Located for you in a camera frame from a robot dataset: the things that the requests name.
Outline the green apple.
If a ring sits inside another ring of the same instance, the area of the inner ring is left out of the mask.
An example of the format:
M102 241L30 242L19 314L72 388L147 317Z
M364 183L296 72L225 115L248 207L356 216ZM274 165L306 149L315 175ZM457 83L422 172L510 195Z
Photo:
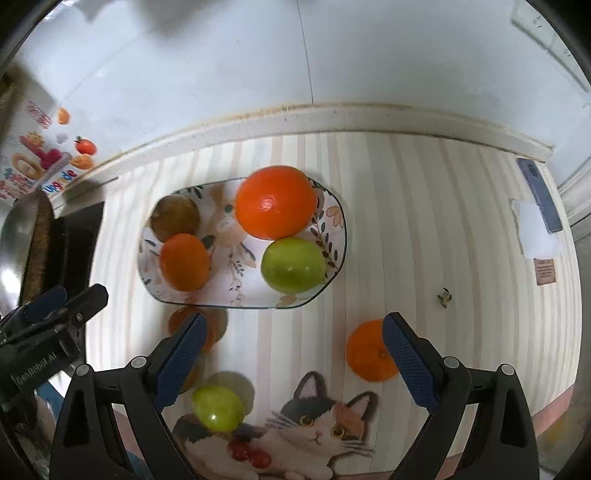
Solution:
M194 415L212 432L235 431L245 418L242 400L222 385L207 384L195 389L191 402Z
M260 272L273 290L299 294L324 282L327 264L322 249L314 242L290 237L266 247Z

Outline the reddish brown apple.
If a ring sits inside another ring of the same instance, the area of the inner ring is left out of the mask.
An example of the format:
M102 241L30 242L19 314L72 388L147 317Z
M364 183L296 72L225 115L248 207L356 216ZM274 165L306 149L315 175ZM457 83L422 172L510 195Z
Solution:
M204 309L202 313L207 323L207 338L205 345L208 349L221 340L228 327L228 311L219 308Z

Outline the red cherry tomato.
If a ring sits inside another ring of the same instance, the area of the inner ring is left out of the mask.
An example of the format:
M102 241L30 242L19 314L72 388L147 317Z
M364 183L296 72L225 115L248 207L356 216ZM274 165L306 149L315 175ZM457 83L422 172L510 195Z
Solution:
M249 442L233 438L228 442L228 454L237 462L249 462L252 457L252 449L250 449Z
M253 468L266 469L267 467L270 467L273 458L266 451L256 449L250 451L249 462L252 464Z

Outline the small dried leaf scrap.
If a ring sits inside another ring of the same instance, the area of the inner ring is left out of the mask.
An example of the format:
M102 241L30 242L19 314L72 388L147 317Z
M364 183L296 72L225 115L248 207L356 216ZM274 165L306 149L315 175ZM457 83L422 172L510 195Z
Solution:
M443 308L448 308L448 305L453 299L451 292L447 289L443 289L443 293L438 295L439 303Z

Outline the steel pot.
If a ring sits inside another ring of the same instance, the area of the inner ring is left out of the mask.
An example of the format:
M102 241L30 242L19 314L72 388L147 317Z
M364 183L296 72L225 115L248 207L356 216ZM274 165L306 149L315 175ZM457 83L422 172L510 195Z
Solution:
M36 297L43 287L54 214L37 188L17 200L1 229L1 315Z

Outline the small tangerine in plate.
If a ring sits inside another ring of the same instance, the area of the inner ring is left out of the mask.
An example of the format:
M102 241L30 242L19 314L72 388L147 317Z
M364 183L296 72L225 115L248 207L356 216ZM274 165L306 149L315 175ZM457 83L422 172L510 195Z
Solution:
M211 259L200 239L188 233L179 233L162 245L159 266L164 280L172 288L191 292L206 283Z

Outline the floral ceramic fruit plate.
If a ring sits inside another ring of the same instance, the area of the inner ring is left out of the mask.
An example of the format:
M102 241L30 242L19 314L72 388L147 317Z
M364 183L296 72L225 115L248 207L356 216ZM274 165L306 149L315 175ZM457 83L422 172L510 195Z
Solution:
M317 196L315 213L298 237L322 250L327 271L314 288L297 294L274 290L260 273L260 260L271 244L245 233L235 220L235 194L242 178L209 182L174 192L188 198L200 214L195 236L211 256L211 272L204 287L193 292L175 290L162 276L159 254L163 246L147 221L141 230L137 268L147 292L156 300L176 305L211 308L290 309L310 303L324 292L342 270L348 247L346 218L339 198L311 179Z

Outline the striped cat print mat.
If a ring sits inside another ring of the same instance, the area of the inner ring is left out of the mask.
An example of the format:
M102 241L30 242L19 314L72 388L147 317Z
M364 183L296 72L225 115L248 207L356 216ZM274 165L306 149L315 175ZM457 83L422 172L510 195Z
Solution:
M582 302L569 230L558 234L556 282L538 286L523 255L512 199L531 190L515 155L434 137L329 133L249 140L162 159L97 192L104 202L91 279L109 293L88 325L87 358L98 370L150 352L166 332L169 305L137 272L140 229L163 195L293 165L339 196L348 228L345 266L317 299L297 309L232 310L204 372L242 374L263 424L304 373L325 376L348 400L369 384L346 365L346 341L363 321L398 311L445 355L465 365L513 365L538 432L566 411L579 364ZM443 308L438 295L453 299Z

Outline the small brown label card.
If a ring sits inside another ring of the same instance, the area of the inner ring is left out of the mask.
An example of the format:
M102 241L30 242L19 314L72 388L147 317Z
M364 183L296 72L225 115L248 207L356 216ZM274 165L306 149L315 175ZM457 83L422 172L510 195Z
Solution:
M535 259L534 268L538 286L556 282L556 268L553 259Z

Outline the white paper note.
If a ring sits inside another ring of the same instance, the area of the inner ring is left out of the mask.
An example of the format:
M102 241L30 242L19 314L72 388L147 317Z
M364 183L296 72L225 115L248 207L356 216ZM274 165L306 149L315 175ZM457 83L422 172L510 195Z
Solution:
M540 207L529 201L512 199L510 202L517 229L518 239L526 259L557 259L561 243L555 233L549 233Z

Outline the brown kiwi fruit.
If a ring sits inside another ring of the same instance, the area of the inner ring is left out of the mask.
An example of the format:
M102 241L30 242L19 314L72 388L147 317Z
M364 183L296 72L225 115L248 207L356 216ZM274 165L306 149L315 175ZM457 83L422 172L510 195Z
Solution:
M195 203L182 195L162 197L155 205L149 218L150 228L155 237L165 242L179 233L194 234L200 225L200 214Z

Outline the green apple in plate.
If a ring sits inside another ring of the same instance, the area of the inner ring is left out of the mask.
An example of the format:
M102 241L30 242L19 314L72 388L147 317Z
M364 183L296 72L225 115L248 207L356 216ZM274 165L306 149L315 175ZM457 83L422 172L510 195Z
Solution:
M266 247L260 272L273 290L299 294L324 282L327 264L322 249L314 242L290 237Z

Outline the fruit sticker poster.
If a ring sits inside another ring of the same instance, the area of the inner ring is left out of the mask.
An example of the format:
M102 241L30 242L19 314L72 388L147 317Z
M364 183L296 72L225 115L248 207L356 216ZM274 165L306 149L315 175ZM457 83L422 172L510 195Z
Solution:
M32 91L1 108L1 202L39 188L55 196L97 167L104 141L85 116Z

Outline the large orange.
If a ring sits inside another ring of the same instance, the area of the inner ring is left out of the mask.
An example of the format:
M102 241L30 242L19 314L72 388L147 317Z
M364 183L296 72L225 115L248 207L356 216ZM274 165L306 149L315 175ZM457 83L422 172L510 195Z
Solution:
M300 233L316 207L317 196L310 180L290 166L253 172L239 185L235 196L236 220L247 234L263 240Z

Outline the blue phone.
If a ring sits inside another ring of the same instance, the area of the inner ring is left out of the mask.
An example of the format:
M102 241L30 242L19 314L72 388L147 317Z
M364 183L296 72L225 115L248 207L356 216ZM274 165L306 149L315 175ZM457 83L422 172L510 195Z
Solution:
M558 210L536 162L531 159L518 158L517 164L541 211L547 231L549 233L562 231L563 225Z

